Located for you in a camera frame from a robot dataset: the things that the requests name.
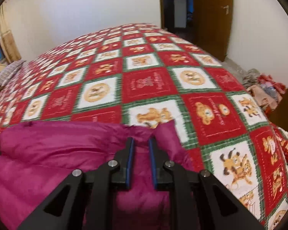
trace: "metal screw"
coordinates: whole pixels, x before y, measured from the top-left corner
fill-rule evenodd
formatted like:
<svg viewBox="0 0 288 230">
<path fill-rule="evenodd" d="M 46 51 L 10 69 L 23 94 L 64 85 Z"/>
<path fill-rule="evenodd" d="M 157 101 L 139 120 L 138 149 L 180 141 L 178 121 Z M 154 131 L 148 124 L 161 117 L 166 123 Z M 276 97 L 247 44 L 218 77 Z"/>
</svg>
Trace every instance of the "metal screw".
<svg viewBox="0 0 288 230">
<path fill-rule="evenodd" d="M 167 166 L 169 168 L 173 167 L 174 165 L 175 165 L 175 163 L 173 161 L 166 161 L 165 162 L 165 166 Z"/>
<path fill-rule="evenodd" d="M 72 172 L 72 175 L 73 176 L 80 176 L 82 174 L 82 171 L 81 170 L 79 170 L 79 169 L 76 169 L 76 170 L 74 170 L 73 172 Z"/>
<path fill-rule="evenodd" d="M 200 174 L 201 174 L 203 177 L 208 177 L 208 176 L 210 176 L 209 170 L 202 170 L 202 171 L 200 172 Z"/>
<path fill-rule="evenodd" d="M 111 161 L 108 162 L 108 165 L 110 167 L 115 167 L 116 165 L 118 165 L 118 162 L 116 160 L 111 160 Z"/>
</svg>

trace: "curtain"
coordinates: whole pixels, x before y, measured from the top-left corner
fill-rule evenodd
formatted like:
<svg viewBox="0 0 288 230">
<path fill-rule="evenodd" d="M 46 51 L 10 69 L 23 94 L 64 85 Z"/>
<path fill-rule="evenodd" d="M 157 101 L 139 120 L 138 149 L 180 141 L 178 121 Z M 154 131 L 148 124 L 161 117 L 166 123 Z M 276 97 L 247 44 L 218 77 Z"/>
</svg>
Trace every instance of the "curtain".
<svg viewBox="0 0 288 230">
<path fill-rule="evenodd" d="M 6 61 L 11 64 L 16 60 L 20 60 L 21 56 L 5 17 L 4 4 L 5 2 L 0 6 L 0 46 Z"/>
</svg>

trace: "bed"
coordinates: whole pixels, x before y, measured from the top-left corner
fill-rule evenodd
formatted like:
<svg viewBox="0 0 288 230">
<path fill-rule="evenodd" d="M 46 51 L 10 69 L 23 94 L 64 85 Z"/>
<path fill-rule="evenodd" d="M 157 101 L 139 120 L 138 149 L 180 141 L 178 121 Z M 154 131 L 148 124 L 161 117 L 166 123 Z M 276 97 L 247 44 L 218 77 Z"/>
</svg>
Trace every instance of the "bed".
<svg viewBox="0 0 288 230">
<path fill-rule="evenodd" d="M 23 66 L 0 92 L 0 132 L 33 120 L 175 120 L 193 169 L 213 172 L 266 229 L 288 210 L 287 132 L 216 59 L 155 25 L 83 35 Z"/>
</svg>

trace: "door handle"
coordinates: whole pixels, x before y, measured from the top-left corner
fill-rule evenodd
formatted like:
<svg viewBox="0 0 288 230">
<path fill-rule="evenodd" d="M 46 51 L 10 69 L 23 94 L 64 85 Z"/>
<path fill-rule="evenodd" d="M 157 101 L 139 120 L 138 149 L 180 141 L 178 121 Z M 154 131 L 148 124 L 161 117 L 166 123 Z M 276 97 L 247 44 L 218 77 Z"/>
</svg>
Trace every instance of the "door handle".
<svg viewBox="0 0 288 230">
<path fill-rule="evenodd" d="M 226 14 L 227 14 L 227 15 L 229 14 L 229 5 L 221 6 L 221 8 L 226 9 Z"/>
</svg>

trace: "magenta fabric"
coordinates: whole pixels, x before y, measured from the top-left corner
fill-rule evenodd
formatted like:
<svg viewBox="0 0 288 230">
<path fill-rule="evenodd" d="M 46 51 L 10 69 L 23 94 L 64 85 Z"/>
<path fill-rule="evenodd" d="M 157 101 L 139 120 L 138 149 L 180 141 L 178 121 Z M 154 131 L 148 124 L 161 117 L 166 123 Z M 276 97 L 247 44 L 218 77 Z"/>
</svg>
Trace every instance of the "magenta fabric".
<svg viewBox="0 0 288 230">
<path fill-rule="evenodd" d="M 170 159 L 193 170 L 174 121 L 156 129 L 121 124 L 32 121 L 0 134 L 0 218 L 10 230 L 36 208 L 72 170 L 97 169 L 135 139 L 131 190 L 118 192 L 114 229 L 169 229 L 169 197 L 154 190 L 148 139 L 155 135 Z"/>
</svg>

